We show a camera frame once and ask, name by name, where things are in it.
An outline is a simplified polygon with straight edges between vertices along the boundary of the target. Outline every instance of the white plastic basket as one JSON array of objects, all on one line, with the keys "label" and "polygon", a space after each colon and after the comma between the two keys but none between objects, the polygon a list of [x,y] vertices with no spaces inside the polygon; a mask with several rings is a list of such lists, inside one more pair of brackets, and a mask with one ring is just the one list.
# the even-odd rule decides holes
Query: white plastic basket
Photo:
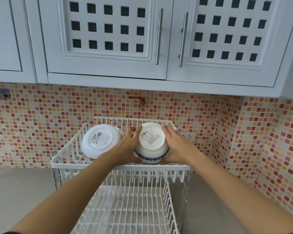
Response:
[{"label": "white plastic basket", "polygon": [[143,172],[112,171],[91,198],[72,233],[178,234],[168,181]]},{"label": "white plastic basket", "polygon": [[[121,130],[126,131],[128,126],[138,127],[145,122],[156,122],[161,125],[170,125],[174,129],[175,125],[171,121],[149,120],[135,118],[112,118],[112,117],[91,117],[80,130],[70,139],[70,141],[57,152],[51,159],[52,168],[58,169],[84,169],[91,163],[91,160],[81,151],[81,142],[85,133],[93,126],[98,124],[110,124]],[[128,164],[115,167],[115,170],[126,171],[160,171],[166,170],[173,177],[182,178],[183,171],[191,170],[190,166],[180,164],[168,165],[146,165],[146,164]]]}]

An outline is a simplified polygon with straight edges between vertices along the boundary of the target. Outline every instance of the person's left hand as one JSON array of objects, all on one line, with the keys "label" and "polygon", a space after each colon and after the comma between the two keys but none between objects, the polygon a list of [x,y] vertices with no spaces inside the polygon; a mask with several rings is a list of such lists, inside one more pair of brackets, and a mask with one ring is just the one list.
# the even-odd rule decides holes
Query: person's left hand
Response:
[{"label": "person's left hand", "polygon": [[134,150],[139,142],[139,135],[142,130],[142,126],[138,128],[128,127],[126,130],[125,137],[113,148],[106,153],[101,154],[99,157],[104,156],[111,159],[114,166],[129,164],[129,163],[140,163],[141,159],[134,156]]}]

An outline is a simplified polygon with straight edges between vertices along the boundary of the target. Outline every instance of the person's left arm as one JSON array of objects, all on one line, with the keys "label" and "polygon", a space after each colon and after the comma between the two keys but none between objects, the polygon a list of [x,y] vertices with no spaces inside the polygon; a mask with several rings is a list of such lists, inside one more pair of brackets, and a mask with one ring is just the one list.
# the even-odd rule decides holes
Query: person's left arm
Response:
[{"label": "person's left arm", "polygon": [[69,234],[109,172],[117,165],[140,162],[133,155],[142,126],[129,127],[119,144],[47,197],[9,231],[20,234]]}]

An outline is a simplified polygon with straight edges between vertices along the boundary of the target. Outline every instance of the white dish rack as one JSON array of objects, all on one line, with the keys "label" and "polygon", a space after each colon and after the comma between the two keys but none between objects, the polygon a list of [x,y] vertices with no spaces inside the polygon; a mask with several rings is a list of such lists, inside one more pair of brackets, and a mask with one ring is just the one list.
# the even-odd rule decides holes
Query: white dish rack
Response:
[{"label": "white dish rack", "polygon": [[[125,131],[145,122],[176,128],[164,120],[91,117],[51,155],[56,188],[92,162],[81,151],[83,136],[91,127],[105,123]],[[181,233],[190,174],[191,167],[180,164],[117,166],[91,198],[72,233]]]}]

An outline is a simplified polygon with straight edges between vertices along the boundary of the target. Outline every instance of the white bowl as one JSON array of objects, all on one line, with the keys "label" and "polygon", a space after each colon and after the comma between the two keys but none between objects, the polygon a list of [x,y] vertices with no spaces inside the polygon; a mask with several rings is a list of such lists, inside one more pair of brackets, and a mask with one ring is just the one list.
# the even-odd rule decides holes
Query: white bowl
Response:
[{"label": "white bowl", "polygon": [[147,122],[142,124],[139,143],[134,155],[144,163],[158,163],[169,153],[164,131],[160,124]]},{"label": "white bowl", "polygon": [[102,153],[117,145],[125,132],[108,124],[100,124],[87,131],[82,139],[82,152],[89,158],[97,159]]}]

